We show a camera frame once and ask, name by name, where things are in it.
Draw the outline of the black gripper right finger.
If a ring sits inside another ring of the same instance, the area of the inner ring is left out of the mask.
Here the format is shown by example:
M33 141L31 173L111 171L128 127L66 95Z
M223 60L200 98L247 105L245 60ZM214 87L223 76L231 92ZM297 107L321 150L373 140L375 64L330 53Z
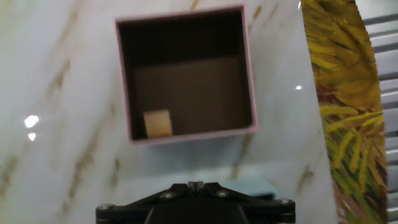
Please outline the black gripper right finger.
M204 223L295 223L295 201L266 181L197 182L196 196Z

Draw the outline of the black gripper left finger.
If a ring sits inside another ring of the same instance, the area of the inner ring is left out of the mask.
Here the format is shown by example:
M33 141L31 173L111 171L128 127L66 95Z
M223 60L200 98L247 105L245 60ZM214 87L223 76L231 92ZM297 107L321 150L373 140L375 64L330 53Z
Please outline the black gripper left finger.
M123 219L134 222L145 220L149 212L158 205L189 197L196 191L197 183L172 184L166 190L127 205L104 203L95 209L96 224L121 223Z

